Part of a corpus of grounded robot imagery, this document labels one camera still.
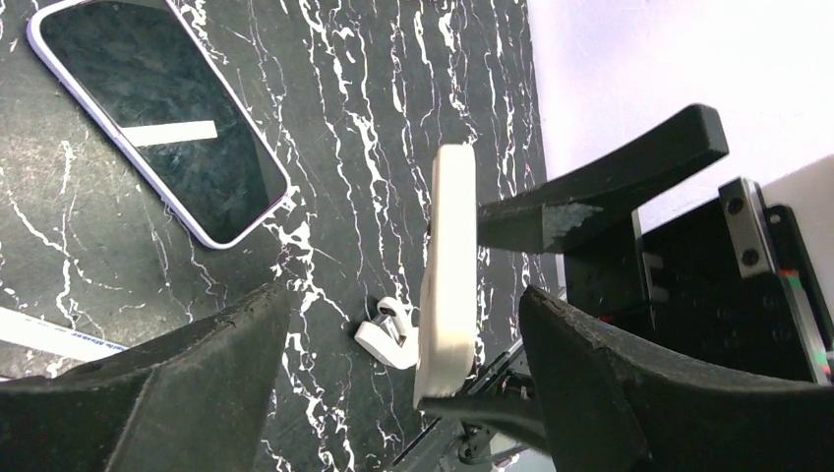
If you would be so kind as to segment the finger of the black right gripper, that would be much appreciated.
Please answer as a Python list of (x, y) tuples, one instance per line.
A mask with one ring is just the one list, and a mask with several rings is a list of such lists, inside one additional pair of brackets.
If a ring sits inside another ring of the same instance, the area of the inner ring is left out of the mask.
[(549, 454), (550, 445), (541, 399), (541, 391), (538, 390), (529, 391), (527, 396), (486, 393), (425, 396), (418, 401), (418, 409), (433, 416), (497, 430), (539, 452)]

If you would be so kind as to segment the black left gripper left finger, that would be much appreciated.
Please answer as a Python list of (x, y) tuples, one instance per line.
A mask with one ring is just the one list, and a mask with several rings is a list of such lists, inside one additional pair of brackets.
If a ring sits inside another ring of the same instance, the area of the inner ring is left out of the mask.
[(5, 471), (249, 471), (291, 318), (268, 283), (220, 313), (1, 386)]

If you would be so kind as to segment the phone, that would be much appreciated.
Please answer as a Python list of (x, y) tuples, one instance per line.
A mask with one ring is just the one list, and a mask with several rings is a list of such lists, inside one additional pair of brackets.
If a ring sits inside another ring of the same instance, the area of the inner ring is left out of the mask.
[(284, 167), (173, 2), (60, 1), (27, 35), (204, 246), (235, 246), (285, 199)]
[(424, 271), (413, 406), (450, 397), (473, 367), (477, 335), (476, 159), (443, 145), (433, 160), (429, 253)]

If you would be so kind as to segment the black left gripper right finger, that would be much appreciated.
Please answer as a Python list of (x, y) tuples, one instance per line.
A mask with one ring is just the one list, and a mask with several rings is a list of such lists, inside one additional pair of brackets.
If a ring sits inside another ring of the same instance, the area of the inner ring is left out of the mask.
[(529, 286), (530, 443), (560, 471), (829, 471), (833, 390), (702, 362)]

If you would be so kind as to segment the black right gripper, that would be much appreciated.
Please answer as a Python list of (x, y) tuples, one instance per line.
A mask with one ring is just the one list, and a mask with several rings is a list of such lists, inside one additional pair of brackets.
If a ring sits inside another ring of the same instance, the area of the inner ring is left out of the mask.
[(478, 243), (568, 252), (570, 304), (665, 348), (831, 384), (833, 316), (789, 206), (769, 204), (755, 182), (739, 178), (648, 233), (632, 214), (728, 152), (718, 110), (691, 104), (589, 164), (480, 206)]

